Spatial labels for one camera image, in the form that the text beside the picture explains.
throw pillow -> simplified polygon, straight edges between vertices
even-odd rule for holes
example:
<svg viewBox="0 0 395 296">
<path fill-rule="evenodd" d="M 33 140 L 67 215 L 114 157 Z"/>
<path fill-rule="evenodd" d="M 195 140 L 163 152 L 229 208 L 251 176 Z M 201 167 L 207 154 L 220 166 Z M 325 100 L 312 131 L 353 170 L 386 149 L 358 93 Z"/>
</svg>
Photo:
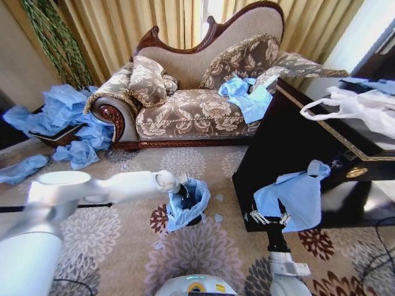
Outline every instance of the throw pillow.
<svg viewBox="0 0 395 296">
<path fill-rule="evenodd" d="M 128 85 L 129 96 L 144 107 L 158 107 L 166 103 L 166 90 L 162 75 L 165 68 L 141 55 L 133 57 L 133 71 Z"/>
<path fill-rule="evenodd" d="M 166 95 L 172 96 L 178 89 L 178 80 L 174 76 L 168 74 L 163 75 L 162 78 L 165 83 Z"/>
<path fill-rule="evenodd" d="M 303 58 L 296 53 L 281 52 L 280 56 L 274 61 L 273 66 L 287 68 L 298 77 L 347 77 L 345 70 L 325 69 L 323 65 Z"/>
<path fill-rule="evenodd" d="M 264 34 L 243 40 L 218 55 L 206 70 L 199 88 L 219 89 L 233 75 L 256 78 L 268 69 L 278 55 L 279 41 Z"/>
<path fill-rule="evenodd" d="M 254 83 L 253 86 L 250 88 L 250 92 L 253 92 L 256 90 L 258 86 L 261 84 L 264 84 L 269 78 L 271 78 L 273 75 L 279 76 L 279 77 L 287 77 L 287 76 L 292 76 L 292 71 L 288 70 L 287 68 L 284 67 L 279 67 L 279 66 L 272 66 L 266 71 L 264 71 L 261 75 L 258 76 L 257 81 Z M 273 83 L 270 83 L 266 87 L 266 89 L 270 93 L 274 93 L 276 91 L 276 85 L 277 85 L 277 80 L 275 80 Z"/>
</svg>

brass lock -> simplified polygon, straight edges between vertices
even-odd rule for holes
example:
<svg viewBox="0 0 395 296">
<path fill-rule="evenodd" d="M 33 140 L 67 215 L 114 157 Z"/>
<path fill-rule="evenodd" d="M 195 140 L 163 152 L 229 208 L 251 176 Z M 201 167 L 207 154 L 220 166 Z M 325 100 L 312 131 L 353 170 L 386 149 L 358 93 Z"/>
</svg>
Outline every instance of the brass lock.
<svg viewBox="0 0 395 296">
<path fill-rule="evenodd" d="M 362 176 L 363 174 L 365 174 L 368 171 L 367 168 L 359 168 L 359 167 L 355 167 L 352 168 L 346 175 L 347 178 L 356 178 L 359 176 Z"/>
</svg>

floral rug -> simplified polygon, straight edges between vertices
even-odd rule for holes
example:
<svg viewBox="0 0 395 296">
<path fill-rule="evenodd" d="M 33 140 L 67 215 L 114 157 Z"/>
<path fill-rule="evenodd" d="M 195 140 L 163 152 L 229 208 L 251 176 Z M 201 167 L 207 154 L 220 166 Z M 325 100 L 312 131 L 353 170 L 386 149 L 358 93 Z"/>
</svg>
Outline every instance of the floral rug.
<svg viewBox="0 0 395 296">
<path fill-rule="evenodd" d="M 83 170 L 95 178 L 166 169 L 204 180 L 212 194 L 206 220 L 168 233 L 163 194 L 110 208 L 78 209 L 61 224 L 64 248 L 55 277 L 84 282 L 94 295 L 153 295 L 170 278 L 203 273 L 223 278 L 240 295 L 270 295 L 266 234 L 246 232 L 231 181 L 245 150 L 230 146 L 101 152 L 102 160 Z M 52 149 L 29 140 L 2 151 L 0 164 L 5 167 L 38 153 L 51 155 Z M 39 173 L 69 169 L 67 162 L 50 163 Z M 0 206 L 23 205 L 35 176 L 16 186 L 0 184 Z M 215 214 L 223 220 L 216 223 Z M 17 215 L 0 214 L 2 233 Z M 380 233 L 393 248 L 395 227 L 382 227 Z M 384 252 L 374 228 L 313 229 L 286 234 L 285 239 L 294 260 L 309 265 L 312 276 L 303 281 L 313 295 L 395 295 L 387 256 L 373 262 L 383 266 L 361 284 L 366 266 Z M 89 291 L 57 281 L 51 295 L 89 295 Z"/>
</svg>

beige curtain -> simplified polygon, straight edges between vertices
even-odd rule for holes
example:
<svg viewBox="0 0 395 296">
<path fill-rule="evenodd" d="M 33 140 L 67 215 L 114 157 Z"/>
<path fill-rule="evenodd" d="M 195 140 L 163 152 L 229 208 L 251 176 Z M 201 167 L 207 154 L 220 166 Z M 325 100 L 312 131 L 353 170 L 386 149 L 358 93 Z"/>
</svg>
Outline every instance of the beige curtain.
<svg viewBox="0 0 395 296">
<path fill-rule="evenodd" d="M 281 49 L 324 63 L 363 1 L 274 0 L 283 9 L 285 18 Z M 255 1 L 223 0 L 221 21 L 252 2 Z"/>
<path fill-rule="evenodd" d="M 60 0 L 59 11 L 97 85 L 128 62 L 154 25 L 169 46 L 185 49 L 199 43 L 201 0 Z"/>
</svg>

scattered blue plastic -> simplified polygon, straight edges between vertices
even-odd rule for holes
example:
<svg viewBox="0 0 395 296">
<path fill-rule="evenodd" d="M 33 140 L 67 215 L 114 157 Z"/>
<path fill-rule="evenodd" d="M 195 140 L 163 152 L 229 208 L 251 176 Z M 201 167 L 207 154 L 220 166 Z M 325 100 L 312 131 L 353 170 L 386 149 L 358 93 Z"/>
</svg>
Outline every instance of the scattered blue plastic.
<svg viewBox="0 0 395 296">
<path fill-rule="evenodd" d="M 241 79 L 237 76 L 221 85 L 218 93 L 228 96 L 228 102 L 238 106 L 246 123 L 252 123 L 264 117 L 272 101 L 272 95 L 262 85 L 248 94 L 250 84 L 256 82 L 255 78 Z"/>
<path fill-rule="evenodd" d="M 2 168 L 0 170 L 0 183 L 18 184 L 47 163 L 48 158 L 38 154 L 28 157 L 16 165 Z"/>
<path fill-rule="evenodd" d="M 77 91 L 68 84 L 53 86 L 43 93 L 45 105 L 41 113 L 32 114 L 23 106 L 15 106 L 3 117 L 29 137 L 33 136 L 30 133 L 53 136 L 69 125 L 86 123 L 76 134 L 81 141 L 58 147 L 52 156 L 56 161 L 70 160 L 72 168 L 79 170 L 99 161 L 95 151 L 108 149 L 114 132 L 111 123 L 98 120 L 92 113 L 83 114 L 87 98 L 96 90 L 92 86 L 89 91 Z"/>
<path fill-rule="evenodd" d="M 205 182 L 188 178 L 188 183 L 184 186 L 195 197 L 197 204 L 191 209 L 183 210 L 181 207 L 181 196 L 179 194 L 169 193 L 170 202 L 167 205 L 167 231 L 175 231 L 186 226 L 203 213 L 209 203 L 211 195 Z"/>
<path fill-rule="evenodd" d="M 318 160 L 307 171 L 281 175 L 276 183 L 254 193 L 257 211 L 262 216 L 281 216 L 278 200 L 291 219 L 283 232 L 313 228 L 321 221 L 321 184 L 330 175 L 330 167 Z"/>
</svg>

